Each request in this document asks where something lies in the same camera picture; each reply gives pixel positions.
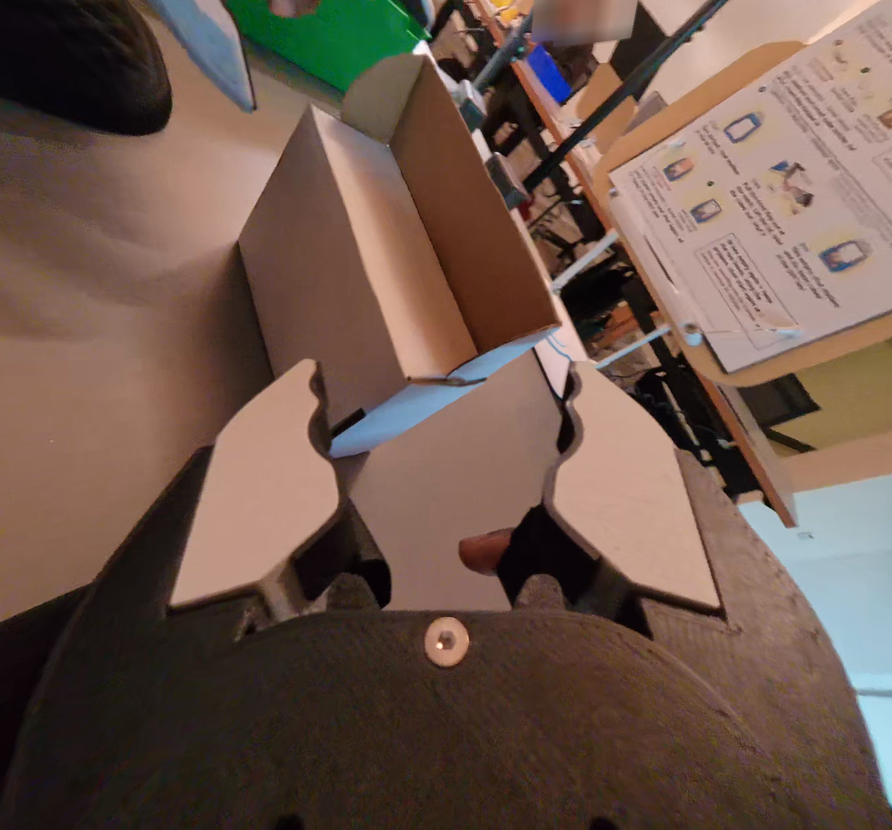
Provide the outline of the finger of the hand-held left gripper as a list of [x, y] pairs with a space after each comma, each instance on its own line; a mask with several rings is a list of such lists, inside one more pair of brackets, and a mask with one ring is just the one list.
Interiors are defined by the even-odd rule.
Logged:
[[147, 0], [203, 74], [245, 112], [256, 108], [236, 21], [222, 0]]

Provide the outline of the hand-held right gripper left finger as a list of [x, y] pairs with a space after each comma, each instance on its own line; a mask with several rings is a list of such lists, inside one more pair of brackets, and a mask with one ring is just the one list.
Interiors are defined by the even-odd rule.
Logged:
[[274, 622], [304, 613], [294, 559], [341, 513], [318, 363], [301, 360], [242, 407], [213, 444], [170, 607], [256, 594]]

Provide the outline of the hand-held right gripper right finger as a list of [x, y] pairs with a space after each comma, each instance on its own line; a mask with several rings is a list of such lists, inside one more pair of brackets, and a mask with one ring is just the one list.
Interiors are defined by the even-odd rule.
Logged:
[[566, 382], [572, 435], [545, 484], [545, 509], [633, 592], [719, 613], [674, 442], [592, 362], [571, 362]]

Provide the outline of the green plastic bin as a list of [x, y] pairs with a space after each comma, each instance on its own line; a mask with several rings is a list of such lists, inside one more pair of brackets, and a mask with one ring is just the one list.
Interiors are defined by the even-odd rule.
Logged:
[[269, 0], [228, 0], [244, 37], [345, 91], [385, 57], [414, 49], [429, 35], [432, 0], [319, 0], [295, 18]]

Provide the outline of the white cardboard box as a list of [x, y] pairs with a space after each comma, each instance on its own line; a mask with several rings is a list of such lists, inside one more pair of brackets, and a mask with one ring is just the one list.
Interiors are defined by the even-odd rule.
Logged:
[[331, 456], [382, 445], [559, 330], [531, 242], [428, 55], [308, 106], [238, 240], [276, 377], [315, 361]]

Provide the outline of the dark desk clamp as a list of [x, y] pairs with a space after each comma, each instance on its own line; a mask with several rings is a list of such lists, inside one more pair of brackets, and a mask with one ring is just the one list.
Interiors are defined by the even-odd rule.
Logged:
[[470, 132], [481, 129], [487, 109], [482, 95], [474, 88], [474, 84], [468, 80], [460, 81], [452, 92], [454, 103], [459, 114]]
[[530, 200], [528, 191], [515, 174], [507, 158], [499, 152], [491, 153], [485, 161], [485, 169], [509, 211], [519, 208]]

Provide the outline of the person's right hand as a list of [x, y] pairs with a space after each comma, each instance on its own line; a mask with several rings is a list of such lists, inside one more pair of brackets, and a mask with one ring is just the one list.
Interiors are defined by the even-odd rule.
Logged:
[[513, 532], [510, 528], [504, 528], [461, 539], [459, 560], [465, 568], [478, 575], [488, 577], [496, 575], [500, 561], [510, 545]]

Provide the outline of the wooden-edged background table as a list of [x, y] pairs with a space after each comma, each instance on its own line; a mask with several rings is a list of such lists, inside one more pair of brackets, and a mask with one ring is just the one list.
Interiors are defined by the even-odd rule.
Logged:
[[[494, 55], [507, 37], [507, 31], [500, 25], [493, 13], [484, 9], [484, 0], [449, 0], [444, 8], [449, 7], [460, 13], [464, 19], [474, 16], [484, 29], [485, 36], [479, 43], [478, 56], [489, 53], [487, 61]], [[548, 153], [542, 132], [548, 132], [561, 141], [558, 126], [558, 105], [542, 87], [541, 82], [531, 71], [527, 55], [507, 67], [499, 78], [511, 78], [511, 87], [506, 95], [511, 100], [512, 113], [519, 115], [515, 133], [517, 140], [526, 139], [531, 150], [539, 161]], [[568, 155], [565, 160], [575, 179], [568, 178], [564, 167], [555, 169], [551, 177], [546, 178], [554, 189], [552, 200], [561, 202], [570, 211], [576, 228], [582, 234], [583, 247], [591, 246], [605, 236], [610, 228], [607, 224], [607, 213], [599, 208], [594, 197], [592, 177], [584, 163], [577, 155]], [[566, 289], [585, 276], [588, 269], [604, 266], [612, 270], [621, 261], [633, 266], [625, 248], [616, 243], [607, 250], [607, 260], [599, 259], [578, 277], [574, 278], [560, 293], [565, 303]], [[623, 300], [612, 310], [611, 319], [617, 316], [618, 321], [610, 322], [598, 335], [597, 345], [602, 352], [608, 347], [617, 347], [623, 336], [630, 336], [637, 325], [642, 336], [659, 327], [662, 316], [656, 310], [656, 301], [649, 292], [643, 279], [636, 270], [636, 276], [623, 283]], [[752, 412], [741, 393], [729, 387], [722, 389], [717, 383], [699, 375], [689, 365], [679, 347], [674, 353], [675, 340], [668, 334], [657, 341], [645, 345], [641, 350], [630, 355], [641, 355], [648, 358], [652, 352], [657, 363], [651, 371], [651, 378], [660, 378], [660, 394], [663, 400], [657, 400], [659, 394], [654, 393], [652, 403], [646, 402], [645, 408], [657, 408], [657, 403], [670, 405], [669, 412], [675, 418], [679, 430], [684, 431], [685, 444], [695, 446], [695, 457], [706, 457], [706, 466], [713, 468], [725, 486], [726, 493], [732, 499], [745, 494], [761, 494], [764, 503], [774, 510], [780, 521], [788, 528], [797, 525], [797, 512], [792, 484], [787, 479], [781, 459], [775, 454], [769, 438], [759, 428], [752, 417]]]

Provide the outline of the white metal rod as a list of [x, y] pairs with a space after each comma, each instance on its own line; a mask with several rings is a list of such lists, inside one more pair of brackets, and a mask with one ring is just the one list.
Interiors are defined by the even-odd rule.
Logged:
[[576, 277], [588, 267], [594, 265], [605, 252], [612, 247], [618, 238], [616, 229], [607, 231], [604, 237], [594, 243], [579, 259], [572, 262], [556, 278], [552, 280], [551, 292], [557, 296]]
[[[631, 342], [629, 345], [626, 345], [619, 350], [605, 356], [599, 360], [593, 360], [592, 364], [598, 370], [603, 370], [608, 368], [609, 366], [615, 364], [619, 360], [625, 358], [626, 356], [630, 356], [637, 351], [641, 350], [645, 345], [649, 345], [658, 339], [663, 338], [664, 336], [671, 334], [673, 331], [672, 327], [669, 325], [662, 325], [651, 332], [644, 334], [642, 337], [637, 340]], [[700, 326], [695, 323], [686, 323], [683, 324], [676, 333], [681, 334], [682, 340], [692, 346], [700, 345], [703, 341], [704, 332]]]

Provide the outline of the black stand pole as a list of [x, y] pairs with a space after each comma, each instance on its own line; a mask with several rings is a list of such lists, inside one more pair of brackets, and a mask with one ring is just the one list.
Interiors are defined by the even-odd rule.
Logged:
[[596, 126], [600, 125], [614, 110], [627, 99], [639, 99], [652, 83], [660, 68], [683, 45], [689, 43], [700, 33], [719, 10], [730, 0], [707, 0], [685, 23], [647, 57], [645, 57], [621, 85], [614, 90], [595, 110], [589, 114], [570, 136], [561, 141], [549, 155], [524, 179], [527, 190], [535, 189], [543, 180], [551, 177], [552, 172], [561, 165], [564, 159], [579, 145]]
[[490, 88], [502, 71], [524, 56], [532, 30], [533, 10], [507, 35], [498, 50], [473, 81], [474, 90], [483, 93]]

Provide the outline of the small blue background bin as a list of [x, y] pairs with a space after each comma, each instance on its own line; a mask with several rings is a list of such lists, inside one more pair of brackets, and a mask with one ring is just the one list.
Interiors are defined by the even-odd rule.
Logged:
[[535, 44], [526, 57], [526, 61], [541, 82], [542, 87], [558, 105], [568, 100], [573, 89], [567, 82], [550, 52], [540, 44]]

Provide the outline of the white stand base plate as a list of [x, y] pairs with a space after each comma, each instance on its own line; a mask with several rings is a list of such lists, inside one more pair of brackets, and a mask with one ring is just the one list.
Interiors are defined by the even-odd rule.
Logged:
[[575, 362], [589, 361], [584, 344], [572, 325], [548, 334], [533, 347], [533, 352], [552, 393], [558, 400], [564, 399], [571, 365]]

